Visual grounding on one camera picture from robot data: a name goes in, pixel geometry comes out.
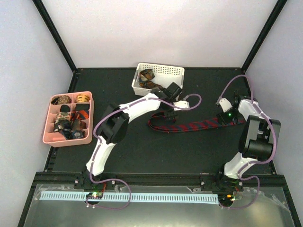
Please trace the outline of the red navy striped tie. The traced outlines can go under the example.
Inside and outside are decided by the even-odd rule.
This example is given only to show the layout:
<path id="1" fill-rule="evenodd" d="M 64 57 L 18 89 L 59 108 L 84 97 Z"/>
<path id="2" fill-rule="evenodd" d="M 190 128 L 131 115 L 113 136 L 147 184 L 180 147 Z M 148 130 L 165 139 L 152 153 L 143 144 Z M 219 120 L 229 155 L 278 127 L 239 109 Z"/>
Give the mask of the red navy striped tie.
<path id="1" fill-rule="evenodd" d="M 148 126 L 155 131 L 165 133 L 180 133 L 180 132 L 191 132 L 191 131 L 202 131 L 215 128 L 224 128 L 228 126 L 236 126 L 245 123 L 243 118 L 236 117 L 235 120 L 231 119 L 230 122 L 224 123 L 218 117 L 197 121 L 189 122 L 185 124 L 176 124 L 176 120 L 166 120 L 164 112 L 153 114 L 148 120 Z"/>

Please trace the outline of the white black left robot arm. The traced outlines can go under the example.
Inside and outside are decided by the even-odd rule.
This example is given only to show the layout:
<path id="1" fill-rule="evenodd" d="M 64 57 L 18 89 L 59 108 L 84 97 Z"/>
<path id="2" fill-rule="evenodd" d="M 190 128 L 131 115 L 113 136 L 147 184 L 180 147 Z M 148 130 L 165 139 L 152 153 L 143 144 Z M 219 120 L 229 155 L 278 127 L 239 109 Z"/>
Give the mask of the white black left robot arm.
<path id="1" fill-rule="evenodd" d="M 127 104 L 117 105 L 111 103 L 102 116 L 102 120 L 93 130 L 97 143 L 90 160 L 86 164 L 89 174 L 85 177 L 85 183 L 91 189 L 101 185 L 100 174 L 104 172 L 106 161 L 114 146 L 122 141 L 127 133 L 128 125 L 136 118 L 152 111 L 158 110 L 162 105 L 172 110 L 172 104 L 182 92 L 182 88 L 176 83 L 171 83 L 163 90 L 153 89 L 145 96 Z"/>

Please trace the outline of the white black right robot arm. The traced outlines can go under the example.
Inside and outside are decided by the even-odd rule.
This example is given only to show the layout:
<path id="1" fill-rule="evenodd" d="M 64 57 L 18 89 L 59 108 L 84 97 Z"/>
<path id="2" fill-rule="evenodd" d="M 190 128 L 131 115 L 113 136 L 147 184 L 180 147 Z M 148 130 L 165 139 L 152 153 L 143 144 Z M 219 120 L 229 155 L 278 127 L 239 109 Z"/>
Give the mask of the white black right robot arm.
<path id="1" fill-rule="evenodd" d="M 216 104 L 222 109 L 217 115 L 219 123 L 239 123 L 239 116 L 245 121 L 237 154 L 224 164 L 223 174 L 215 179 L 216 187 L 225 191 L 232 186 L 232 179 L 240 179 L 253 165 L 267 164 L 273 159 L 281 123 L 265 114 L 257 100 L 249 97 L 237 96 L 234 103 L 220 97 Z"/>

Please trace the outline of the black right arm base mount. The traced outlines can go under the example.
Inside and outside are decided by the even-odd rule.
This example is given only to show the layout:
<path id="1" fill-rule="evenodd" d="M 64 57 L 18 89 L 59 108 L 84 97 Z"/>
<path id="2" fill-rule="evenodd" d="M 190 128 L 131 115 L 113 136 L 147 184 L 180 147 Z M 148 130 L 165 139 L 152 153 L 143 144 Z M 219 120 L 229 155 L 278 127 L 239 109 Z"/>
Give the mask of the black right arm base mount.
<path id="1" fill-rule="evenodd" d="M 229 178 L 225 175 L 200 175 L 199 179 L 202 191 L 212 191 L 213 193 L 243 191 L 239 179 Z"/>

